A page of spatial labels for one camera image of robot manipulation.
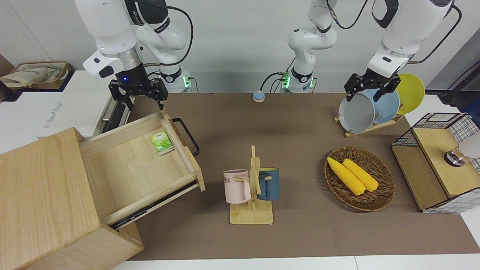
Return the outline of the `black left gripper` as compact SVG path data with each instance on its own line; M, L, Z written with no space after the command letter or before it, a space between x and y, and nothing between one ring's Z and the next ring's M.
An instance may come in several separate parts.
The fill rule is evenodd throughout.
M380 89L373 95L374 102L387 94L393 92L401 82L399 75L394 75L391 78L383 77L377 73L366 73L363 76L354 73L345 83L346 100L350 102L355 95L355 92L364 91L366 89Z

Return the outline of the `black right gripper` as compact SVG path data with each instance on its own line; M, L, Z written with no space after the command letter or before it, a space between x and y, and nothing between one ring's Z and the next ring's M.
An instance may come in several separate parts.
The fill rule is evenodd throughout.
M158 108L164 109L168 99L167 88L160 78L150 79L143 64L133 69L118 72L116 80L111 80L109 90L115 100L125 104L129 111L134 109L130 96L146 96L156 100Z

